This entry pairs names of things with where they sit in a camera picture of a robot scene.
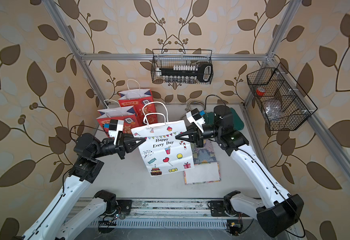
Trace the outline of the red paper bag front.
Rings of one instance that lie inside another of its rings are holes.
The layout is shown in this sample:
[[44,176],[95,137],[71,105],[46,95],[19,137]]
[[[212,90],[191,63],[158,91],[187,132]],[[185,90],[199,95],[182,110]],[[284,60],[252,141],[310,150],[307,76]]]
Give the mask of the red paper bag front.
[[[117,107],[110,108],[109,102],[115,102],[118,104]],[[138,111],[135,106],[125,106],[122,107],[118,101],[115,100],[104,100],[106,105],[106,109],[98,110],[101,114],[100,117],[97,118],[97,122],[99,125],[106,130],[106,124],[111,123],[111,120],[121,120],[124,122],[123,133],[131,134],[131,129],[141,127],[142,121],[138,116]]]

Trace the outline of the floral painted paper bag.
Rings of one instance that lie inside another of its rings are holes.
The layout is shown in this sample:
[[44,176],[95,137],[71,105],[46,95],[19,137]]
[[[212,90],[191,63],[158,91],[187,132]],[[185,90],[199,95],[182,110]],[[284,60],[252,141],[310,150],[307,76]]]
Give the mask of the floral painted paper bag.
[[221,181],[221,174],[213,142],[204,141],[203,148],[193,147],[194,168],[184,171],[185,185],[208,184]]

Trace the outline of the white Happy Every Day bag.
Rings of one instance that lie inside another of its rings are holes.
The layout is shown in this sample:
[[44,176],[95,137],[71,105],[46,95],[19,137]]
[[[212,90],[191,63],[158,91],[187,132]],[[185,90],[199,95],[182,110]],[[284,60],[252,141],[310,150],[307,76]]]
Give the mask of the white Happy Every Day bag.
[[152,177],[194,169],[191,144],[176,137],[186,132],[183,120],[170,122],[169,113],[144,113],[143,126],[133,128],[142,159]]

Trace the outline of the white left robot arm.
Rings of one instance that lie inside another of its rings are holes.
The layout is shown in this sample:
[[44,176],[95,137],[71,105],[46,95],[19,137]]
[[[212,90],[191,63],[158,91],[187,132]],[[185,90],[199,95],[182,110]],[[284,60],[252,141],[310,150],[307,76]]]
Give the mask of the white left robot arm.
[[62,188],[35,223],[22,236],[12,236],[12,239],[73,240],[97,217],[117,213],[116,195],[101,190],[83,210],[66,221],[79,198],[99,175],[104,165],[99,159],[115,154],[124,159],[145,141],[146,138],[135,138],[123,132],[102,141],[90,133],[78,137],[74,148],[78,158]]

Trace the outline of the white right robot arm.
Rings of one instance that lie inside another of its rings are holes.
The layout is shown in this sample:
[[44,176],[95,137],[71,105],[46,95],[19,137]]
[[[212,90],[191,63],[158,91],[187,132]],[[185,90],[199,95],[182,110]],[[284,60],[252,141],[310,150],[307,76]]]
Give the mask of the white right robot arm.
[[263,231],[275,238],[300,223],[303,199],[291,195],[259,160],[248,139],[234,127],[231,109],[225,105],[214,107],[212,123],[207,124],[207,113],[194,109],[186,113],[190,125],[186,132],[176,136],[202,148],[204,140],[214,140],[244,171],[257,190],[260,199],[250,198],[239,191],[224,197],[229,215],[244,213],[258,221]]

